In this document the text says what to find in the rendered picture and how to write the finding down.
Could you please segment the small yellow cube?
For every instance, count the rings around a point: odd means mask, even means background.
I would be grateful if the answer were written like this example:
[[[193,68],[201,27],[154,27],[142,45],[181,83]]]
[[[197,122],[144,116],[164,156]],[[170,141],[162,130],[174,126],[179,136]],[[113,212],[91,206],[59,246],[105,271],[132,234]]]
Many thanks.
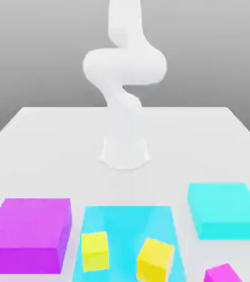
[[[137,280],[168,282],[173,266],[174,245],[147,238],[137,257]]]
[[[108,269],[110,266],[106,231],[82,234],[81,254],[84,272]]]

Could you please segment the small magenta cube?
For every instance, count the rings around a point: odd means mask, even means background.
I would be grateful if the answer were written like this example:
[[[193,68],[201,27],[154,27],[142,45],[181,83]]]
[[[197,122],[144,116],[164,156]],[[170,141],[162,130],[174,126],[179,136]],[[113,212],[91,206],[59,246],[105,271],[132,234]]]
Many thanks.
[[[232,267],[226,263],[205,271],[203,282],[243,282]]]

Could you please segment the large sky blue box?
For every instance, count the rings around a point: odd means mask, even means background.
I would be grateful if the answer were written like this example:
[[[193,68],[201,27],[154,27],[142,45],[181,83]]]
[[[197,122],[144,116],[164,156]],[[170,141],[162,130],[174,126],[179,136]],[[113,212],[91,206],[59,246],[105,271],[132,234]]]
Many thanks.
[[[146,238],[174,245],[172,271],[168,282],[187,282],[172,211],[169,206],[88,206],[82,234],[107,233],[109,269],[83,271],[78,249],[72,282],[139,282],[137,256]]]

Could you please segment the large aqua box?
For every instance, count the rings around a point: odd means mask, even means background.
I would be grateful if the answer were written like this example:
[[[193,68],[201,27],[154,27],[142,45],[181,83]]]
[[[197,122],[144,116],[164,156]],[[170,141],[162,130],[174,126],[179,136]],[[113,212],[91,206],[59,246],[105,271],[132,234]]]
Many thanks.
[[[187,202],[201,240],[250,240],[250,190],[244,183],[190,183]]]

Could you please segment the large magenta box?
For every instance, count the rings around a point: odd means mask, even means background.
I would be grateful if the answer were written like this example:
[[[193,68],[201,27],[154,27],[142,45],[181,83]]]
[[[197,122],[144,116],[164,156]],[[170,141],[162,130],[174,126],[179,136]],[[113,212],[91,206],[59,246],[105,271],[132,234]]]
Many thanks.
[[[59,274],[72,210],[68,198],[6,198],[0,207],[0,274]]]

